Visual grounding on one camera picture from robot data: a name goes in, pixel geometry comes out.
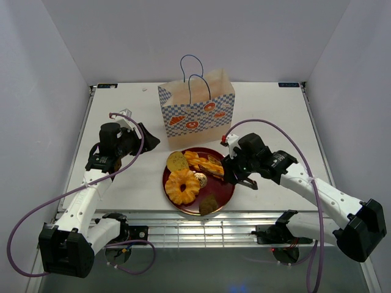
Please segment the metal serving tongs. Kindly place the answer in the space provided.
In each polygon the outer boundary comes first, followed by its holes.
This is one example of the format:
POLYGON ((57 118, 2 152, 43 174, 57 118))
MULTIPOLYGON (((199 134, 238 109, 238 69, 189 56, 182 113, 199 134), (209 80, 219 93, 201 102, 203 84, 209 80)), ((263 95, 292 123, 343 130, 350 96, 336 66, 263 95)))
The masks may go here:
MULTIPOLYGON (((216 158, 212 156, 208 156, 207 159, 200 157, 200 158, 195 158, 194 161, 197 163, 199 169, 203 172, 207 172, 215 177, 220 178, 221 180, 224 181, 224 169, 220 161, 218 161, 216 158)), ((257 182, 245 178, 244 180, 239 180, 235 179, 232 182, 233 185, 240 184, 242 186, 249 187, 253 190, 258 190, 258 185, 257 182)))

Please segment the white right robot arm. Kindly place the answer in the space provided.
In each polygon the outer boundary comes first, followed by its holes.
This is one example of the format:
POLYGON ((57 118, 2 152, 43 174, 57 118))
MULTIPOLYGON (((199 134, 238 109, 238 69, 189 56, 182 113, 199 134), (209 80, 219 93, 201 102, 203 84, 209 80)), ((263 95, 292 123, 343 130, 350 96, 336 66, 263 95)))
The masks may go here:
POLYGON ((263 237, 273 242, 291 242, 295 237, 325 241, 352 260, 365 262, 386 236, 384 211, 379 202, 362 201, 314 178, 292 155, 282 150, 272 152, 259 135, 229 134, 222 138, 221 145, 229 149, 222 160, 226 182, 236 185, 258 173, 305 198, 327 215, 326 223, 320 224, 319 216, 286 211, 263 237))

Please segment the twisted bread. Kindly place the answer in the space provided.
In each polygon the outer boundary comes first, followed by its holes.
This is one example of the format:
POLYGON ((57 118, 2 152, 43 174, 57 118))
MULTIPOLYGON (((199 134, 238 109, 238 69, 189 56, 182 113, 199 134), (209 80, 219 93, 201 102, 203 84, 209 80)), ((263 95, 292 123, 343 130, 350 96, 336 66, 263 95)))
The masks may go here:
POLYGON ((211 161, 204 157, 200 157, 198 153, 192 151, 185 151, 184 156, 188 162, 188 165, 194 167, 197 171, 200 171, 200 166, 202 166, 209 172, 215 172, 222 176, 224 175, 222 165, 217 163, 215 159, 211 161))

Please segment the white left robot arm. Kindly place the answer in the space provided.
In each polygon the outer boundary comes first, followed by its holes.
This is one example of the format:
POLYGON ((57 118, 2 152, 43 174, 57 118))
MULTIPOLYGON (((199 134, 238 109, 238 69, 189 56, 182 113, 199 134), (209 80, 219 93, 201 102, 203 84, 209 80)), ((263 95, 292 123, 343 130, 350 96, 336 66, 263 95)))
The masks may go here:
POLYGON ((108 213, 90 226, 98 201, 113 182, 122 158, 153 150, 159 139, 142 123, 136 129, 126 123, 105 123, 99 131, 99 142, 90 150, 81 183, 71 203, 52 228, 43 228, 38 244, 43 270, 85 278, 90 273, 95 255, 108 243, 122 244, 130 238, 127 219, 118 212, 108 213))

